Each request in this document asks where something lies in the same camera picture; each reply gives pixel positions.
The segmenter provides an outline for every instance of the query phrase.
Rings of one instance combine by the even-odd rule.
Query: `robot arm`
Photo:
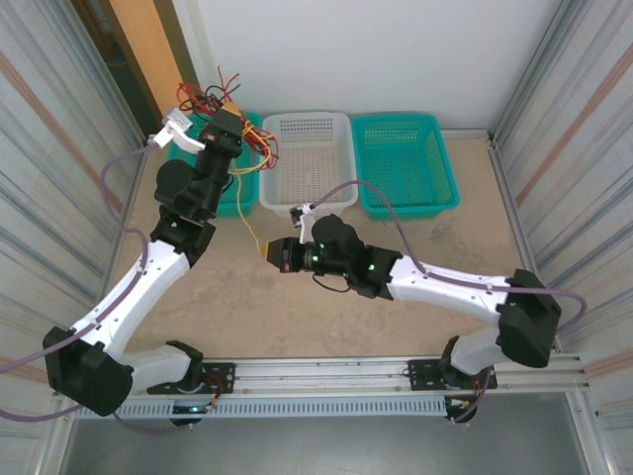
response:
[[[311,221],[306,216],[308,209],[304,206],[291,212],[293,221],[301,223],[300,238],[277,239],[262,249],[281,272],[340,275],[364,297],[429,302],[471,314],[490,325],[449,340],[440,360],[444,380],[463,384],[483,369],[509,360],[530,367],[547,366],[561,316],[551,296],[492,292],[437,280],[420,272],[407,255],[365,245],[351,226],[334,215]],[[490,288],[543,287],[533,273],[521,269],[510,278],[424,267],[429,274]]]
[[[155,140],[174,139],[182,145],[191,122],[180,111],[167,117]],[[112,291],[70,330],[53,328],[44,348],[94,327],[80,339],[45,357],[52,389],[100,416],[115,411],[131,391],[174,382],[184,390],[198,387],[203,354],[180,341],[167,341],[153,351],[125,354],[130,337],[162,294],[182,277],[205,252],[230,161],[241,153],[242,120],[231,103],[219,110],[205,127],[204,143],[188,139],[198,149],[196,165],[181,160],[164,163],[156,176],[154,197],[160,220],[151,232],[145,266],[136,261]],[[116,305],[110,314],[106,309]]]

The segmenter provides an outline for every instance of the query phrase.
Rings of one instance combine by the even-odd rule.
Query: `plastic basket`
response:
[[[194,123],[193,126],[187,131],[187,135],[192,139],[197,139],[198,135],[204,128],[205,124],[209,120],[209,116],[205,114],[189,116],[189,119]],[[257,114],[250,112],[246,113],[246,119],[255,127],[261,127],[261,117]],[[196,155],[194,153],[188,153],[178,145],[172,143],[169,147],[169,153],[167,155],[168,160],[184,160],[191,166],[196,164]],[[255,163],[253,153],[248,148],[246,142],[242,142],[241,155],[235,160],[234,165],[238,168],[251,166]],[[241,206],[241,212],[244,215],[250,214],[253,205],[257,201],[257,187],[259,184],[259,173],[247,173],[241,175],[241,193],[239,193],[239,205]],[[237,179],[235,178],[230,188],[223,193],[218,205],[218,216],[239,216],[237,210]]]
[[[376,185],[402,219],[430,219],[459,204],[455,177],[439,124],[425,114],[366,116],[352,125],[358,179]],[[375,221],[387,208],[361,187],[361,203]]]
[[[351,126],[344,114],[280,114],[264,119],[262,128],[275,134],[279,160],[274,169],[261,173],[259,202],[278,216],[287,217],[293,206],[315,201],[336,185],[356,179]],[[357,200],[358,187],[348,186],[317,212],[339,215]]]

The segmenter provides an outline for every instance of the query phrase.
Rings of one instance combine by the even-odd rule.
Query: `white basket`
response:
[[[297,205],[312,203],[329,190],[356,179],[356,159],[349,118],[344,114],[310,112],[264,119],[262,129],[275,134],[279,161],[259,173],[259,202],[287,217]],[[316,211],[340,215],[358,200],[356,185],[343,188]]]

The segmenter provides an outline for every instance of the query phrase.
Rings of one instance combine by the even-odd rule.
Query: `corrugated metal wall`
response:
[[[563,344],[633,470],[633,2],[582,3],[496,139],[541,276],[588,299]]]
[[[118,231],[99,172],[140,130],[70,3],[0,2],[0,365],[97,301]],[[138,161],[113,170],[122,212]],[[48,411],[44,363],[0,377],[5,410]],[[0,420],[0,473],[34,473],[44,424]]]

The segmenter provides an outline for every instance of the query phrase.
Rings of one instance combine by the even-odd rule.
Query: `beige floor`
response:
[[[520,265],[486,144],[448,140],[461,204],[434,220],[407,222],[418,256],[467,272],[508,274]],[[157,219],[154,176],[164,153],[151,156],[138,191],[132,224],[149,233]],[[343,220],[365,242],[405,251],[391,223],[370,222],[360,203]],[[295,236],[289,220],[257,205],[249,217],[262,242]],[[217,219],[216,235],[194,268],[145,318],[129,350],[180,339],[208,357],[435,354],[454,334],[482,324],[458,312],[415,302],[369,300],[327,292],[309,274],[280,274],[257,252],[239,219]],[[118,276],[138,256],[126,240]],[[327,280],[331,285],[341,282]]]

